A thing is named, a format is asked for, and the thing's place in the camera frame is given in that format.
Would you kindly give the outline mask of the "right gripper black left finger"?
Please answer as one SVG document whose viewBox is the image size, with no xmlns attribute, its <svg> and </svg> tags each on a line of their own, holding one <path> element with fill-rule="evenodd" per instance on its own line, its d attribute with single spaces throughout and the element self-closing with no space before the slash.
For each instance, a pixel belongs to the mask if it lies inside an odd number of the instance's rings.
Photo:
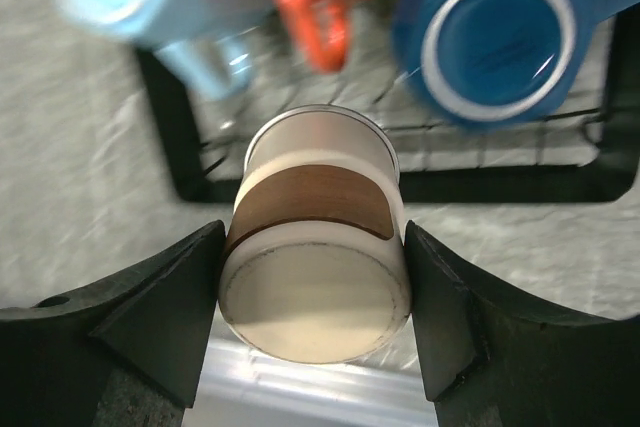
<svg viewBox="0 0 640 427">
<path fill-rule="evenodd" d="M 195 402 L 224 225 L 28 308 L 1 312 L 5 426 L 178 426 Z"/>
</svg>

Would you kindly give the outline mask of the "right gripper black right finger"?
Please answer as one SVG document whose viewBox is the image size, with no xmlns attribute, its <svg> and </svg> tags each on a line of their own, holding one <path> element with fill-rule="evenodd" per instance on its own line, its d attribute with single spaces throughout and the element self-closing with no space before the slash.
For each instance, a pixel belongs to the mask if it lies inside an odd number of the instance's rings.
<svg viewBox="0 0 640 427">
<path fill-rule="evenodd" d="M 426 398 L 442 426 L 635 426 L 639 320 L 534 296 L 414 223 L 405 259 Z"/>
</svg>

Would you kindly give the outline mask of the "stainless steel cup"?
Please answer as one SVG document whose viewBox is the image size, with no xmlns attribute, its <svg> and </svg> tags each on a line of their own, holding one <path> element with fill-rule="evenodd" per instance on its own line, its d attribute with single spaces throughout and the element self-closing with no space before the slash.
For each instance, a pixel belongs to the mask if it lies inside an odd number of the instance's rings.
<svg viewBox="0 0 640 427">
<path fill-rule="evenodd" d="M 218 304 L 272 357 L 341 363 L 385 346 L 411 292 L 395 150 L 344 107 L 307 105 L 251 140 L 223 253 Z"/>
</svg>

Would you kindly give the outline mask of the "light blue mug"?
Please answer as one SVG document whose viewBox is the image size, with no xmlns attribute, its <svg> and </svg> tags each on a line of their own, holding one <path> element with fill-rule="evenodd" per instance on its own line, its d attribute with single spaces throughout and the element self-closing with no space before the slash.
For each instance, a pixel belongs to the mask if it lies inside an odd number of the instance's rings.
<svg viewBox="0 0 640 427">
<path fill-rule="evenodd" d="M 55 0 L 74 23 L 145 47 L 185 85 L 219 100 L 252 76 L 244 32 L 271 11 L 270 0 Z"/>
</svg>

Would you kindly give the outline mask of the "dark blue mug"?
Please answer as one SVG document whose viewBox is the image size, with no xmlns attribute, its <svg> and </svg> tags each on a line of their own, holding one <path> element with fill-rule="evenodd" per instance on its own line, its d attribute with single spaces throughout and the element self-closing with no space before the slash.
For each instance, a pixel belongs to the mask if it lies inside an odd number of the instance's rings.
<svg viewBox="0 0 640 427">
<path fill-rule="evenodd" d="M 398 0 L 391 37 L 411 92 L 469 130 L 565 101 L 595 27 L 639 0 Z"/>
</svg>

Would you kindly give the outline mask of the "aluminium rail table edge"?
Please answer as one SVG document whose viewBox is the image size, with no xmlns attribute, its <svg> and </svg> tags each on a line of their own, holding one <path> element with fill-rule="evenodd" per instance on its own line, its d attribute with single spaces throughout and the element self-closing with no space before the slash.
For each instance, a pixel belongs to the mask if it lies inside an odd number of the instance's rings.
<svg viewBox="0 0 640 427">
<path fill-rule="evenodd" d="M 185 426 L 436 426 L 420 378 L 350 364 L 302 365 L 209 341 Z"/>
</svg>

